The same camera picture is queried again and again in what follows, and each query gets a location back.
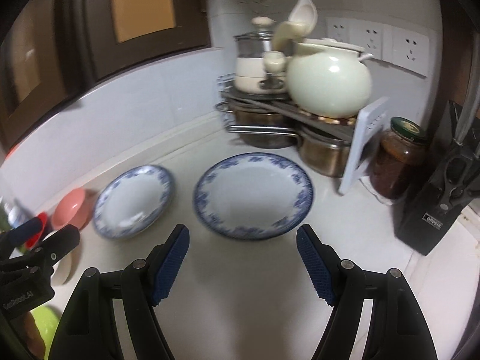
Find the cream round ceramic pot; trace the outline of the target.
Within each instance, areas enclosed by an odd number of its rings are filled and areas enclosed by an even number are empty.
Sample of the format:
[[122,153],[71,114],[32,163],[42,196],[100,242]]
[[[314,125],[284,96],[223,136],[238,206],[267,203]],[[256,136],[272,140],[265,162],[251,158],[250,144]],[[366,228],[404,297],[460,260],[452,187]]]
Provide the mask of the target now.
[[356,116],[372,93],[373,79],[365,62],[373,57],[361,46],[334,39],[300,41],[287,64],[289,96],[316,116]]

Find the upper stainless steel pot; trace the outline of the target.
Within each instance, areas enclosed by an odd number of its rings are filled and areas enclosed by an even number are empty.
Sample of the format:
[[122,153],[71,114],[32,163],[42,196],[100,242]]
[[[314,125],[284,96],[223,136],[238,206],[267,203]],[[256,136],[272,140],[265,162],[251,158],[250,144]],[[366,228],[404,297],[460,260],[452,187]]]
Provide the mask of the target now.
[[215,108],[231,117],[225,125],[226,131],[238,134],[249,146],[274,150],[299,144],[296,122],[280,113],[236,100],[219,102]]

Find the lower stainless steel pot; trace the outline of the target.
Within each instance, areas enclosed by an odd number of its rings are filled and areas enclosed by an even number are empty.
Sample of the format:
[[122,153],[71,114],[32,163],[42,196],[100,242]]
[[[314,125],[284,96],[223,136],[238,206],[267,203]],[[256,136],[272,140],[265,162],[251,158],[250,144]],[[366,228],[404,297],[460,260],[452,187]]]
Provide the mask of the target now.
[[320,130],[303,126],[298,130],[300,158],[314,171],[341,178],[347,165],[351,144]]

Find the pink bowl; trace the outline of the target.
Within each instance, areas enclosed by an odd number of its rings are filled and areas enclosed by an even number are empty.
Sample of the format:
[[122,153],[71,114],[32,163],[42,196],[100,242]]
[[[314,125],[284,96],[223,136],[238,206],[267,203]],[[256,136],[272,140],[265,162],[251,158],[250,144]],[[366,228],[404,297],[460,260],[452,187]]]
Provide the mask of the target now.
[[89,221],[93,194],[88,189],[76,188],[66,194],[51,217],[51,224],[54,230],[58,231],[67,225],[83,229]]

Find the black knife block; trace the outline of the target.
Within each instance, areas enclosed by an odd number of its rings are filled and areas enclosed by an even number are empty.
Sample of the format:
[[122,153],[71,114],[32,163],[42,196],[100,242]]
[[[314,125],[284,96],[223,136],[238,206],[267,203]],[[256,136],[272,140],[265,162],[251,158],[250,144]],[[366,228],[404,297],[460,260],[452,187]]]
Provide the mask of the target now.
[[462,111],[448,102],[395,225],[396,238],[424,256],[479,197],[479,118],[462,124]]

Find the white wall socket panel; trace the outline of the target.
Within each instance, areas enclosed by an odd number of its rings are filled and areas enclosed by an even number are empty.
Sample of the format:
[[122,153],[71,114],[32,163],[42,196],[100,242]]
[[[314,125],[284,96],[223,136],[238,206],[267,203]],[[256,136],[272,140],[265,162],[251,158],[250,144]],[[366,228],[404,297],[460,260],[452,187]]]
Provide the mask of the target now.
[[363,47],[373,59],[428,77],[430,39],[421,33],[360,19],[326,17],[326,34]]

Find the red bowl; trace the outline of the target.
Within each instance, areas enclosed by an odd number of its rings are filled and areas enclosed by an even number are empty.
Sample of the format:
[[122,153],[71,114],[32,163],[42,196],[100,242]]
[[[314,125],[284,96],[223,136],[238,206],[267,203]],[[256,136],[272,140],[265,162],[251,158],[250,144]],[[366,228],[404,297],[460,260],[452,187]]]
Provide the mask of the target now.
[[24,242],[27,250],[31,250],[42,238],[47,230],[48,214],[43,211],[25,223],[29,238]]

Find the large blue floral plate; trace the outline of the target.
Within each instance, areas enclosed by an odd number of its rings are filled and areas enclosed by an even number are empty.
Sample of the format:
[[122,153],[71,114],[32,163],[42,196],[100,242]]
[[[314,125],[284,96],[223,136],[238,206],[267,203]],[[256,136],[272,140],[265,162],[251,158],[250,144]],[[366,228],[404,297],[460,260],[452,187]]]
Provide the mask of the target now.
[[261,152],[221,160],[193,191],[193,210],[206,228],[244,241],[288,233],[306,218],[313,201],[312,181],[301,166]]

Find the metal corner pot rack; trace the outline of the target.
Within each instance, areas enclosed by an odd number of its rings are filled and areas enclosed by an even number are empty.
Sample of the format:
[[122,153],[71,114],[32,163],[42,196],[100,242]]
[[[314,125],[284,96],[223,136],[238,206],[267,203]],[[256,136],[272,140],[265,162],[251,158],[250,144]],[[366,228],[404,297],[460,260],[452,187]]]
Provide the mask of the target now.
[[245,94],[234,87],[232,74],[218,77],[216,87],[223,98],[282,114],[303,125],[350,143],[351,149],[345,171],[338,186],[338,192],[342,195],[347,194],[351,187],[367,174],[368,166],[377,148],[378,134],[387,125],[390,102],[388,97],[380,97],[365,106],[353,122],[344,119],[334,124],[302,111],[287,94]]

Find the cream ladle spoon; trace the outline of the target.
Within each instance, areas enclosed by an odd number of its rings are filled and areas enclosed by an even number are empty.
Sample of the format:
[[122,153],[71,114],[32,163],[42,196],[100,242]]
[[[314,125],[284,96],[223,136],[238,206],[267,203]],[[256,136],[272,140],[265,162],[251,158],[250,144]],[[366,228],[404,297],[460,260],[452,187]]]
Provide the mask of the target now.
[[272,35],[271,50],[283,51],[289,41],[296,41],[305,36],[307,25],[302,22],[284,21],[278,25]]

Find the glass jar brown sauce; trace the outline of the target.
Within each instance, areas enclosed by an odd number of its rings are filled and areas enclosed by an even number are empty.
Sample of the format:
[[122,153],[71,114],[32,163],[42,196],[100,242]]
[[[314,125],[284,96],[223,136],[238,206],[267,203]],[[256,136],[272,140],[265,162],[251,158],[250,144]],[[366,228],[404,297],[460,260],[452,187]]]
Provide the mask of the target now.
[[381,196],[396,200],[410,186],[425,155],[425,131],[404,117],[391,118],[390,128],[380,136],[369,179]]

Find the green plate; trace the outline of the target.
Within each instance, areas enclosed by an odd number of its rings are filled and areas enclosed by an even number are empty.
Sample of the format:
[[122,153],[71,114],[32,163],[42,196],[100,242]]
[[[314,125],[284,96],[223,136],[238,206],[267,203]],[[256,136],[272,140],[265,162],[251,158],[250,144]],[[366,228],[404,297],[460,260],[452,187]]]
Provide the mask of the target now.
[[38,306],[32,310],[32,316],[46,347],[43,359],[48,359],[55,338],[55,333],[59,325],[58,314],[56,314],[49,306]]

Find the dark wooden window frame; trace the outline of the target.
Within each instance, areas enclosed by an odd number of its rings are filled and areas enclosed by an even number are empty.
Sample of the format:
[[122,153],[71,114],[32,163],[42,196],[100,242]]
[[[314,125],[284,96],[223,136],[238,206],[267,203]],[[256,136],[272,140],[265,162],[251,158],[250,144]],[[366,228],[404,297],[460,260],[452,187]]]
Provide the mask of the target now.
[[210,43],[207,0],[1,0],[1,147],[109,77]]

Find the stainless steel pot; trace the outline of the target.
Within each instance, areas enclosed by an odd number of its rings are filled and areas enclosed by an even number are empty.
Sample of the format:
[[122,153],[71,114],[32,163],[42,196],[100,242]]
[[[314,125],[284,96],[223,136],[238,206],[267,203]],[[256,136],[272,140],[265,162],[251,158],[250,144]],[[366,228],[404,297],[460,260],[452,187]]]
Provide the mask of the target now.
[[280,113],[236,100],[219,102],[215,108],[231,117],[225,125],[226,131],[238,134],[249,146],[274,150],[299,144],[296,122]]
[[351,144],[320,130],[303,126],[298,130],[300,158],[314,171],[341,178],[347,165]]

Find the small blue floral plate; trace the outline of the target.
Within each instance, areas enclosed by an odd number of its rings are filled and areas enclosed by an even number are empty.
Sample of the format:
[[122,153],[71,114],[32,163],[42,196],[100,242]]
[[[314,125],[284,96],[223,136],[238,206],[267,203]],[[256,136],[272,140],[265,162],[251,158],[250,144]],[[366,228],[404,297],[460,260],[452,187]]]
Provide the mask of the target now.
[[162,166],[129,169],[98,195],[93,210],[94,230],[110,240],[137,236],[167,210],[175,187],[173,174]]

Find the white plastic rice ladle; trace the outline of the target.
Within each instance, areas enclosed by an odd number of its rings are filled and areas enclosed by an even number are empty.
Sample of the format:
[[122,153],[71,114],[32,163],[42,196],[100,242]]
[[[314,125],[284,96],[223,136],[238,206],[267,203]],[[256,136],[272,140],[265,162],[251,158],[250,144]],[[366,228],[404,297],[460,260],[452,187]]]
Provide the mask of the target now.
[[298,0],[289,14],[288,21],[298,24],[309,35],[317,25],[317,8],[312,0]]

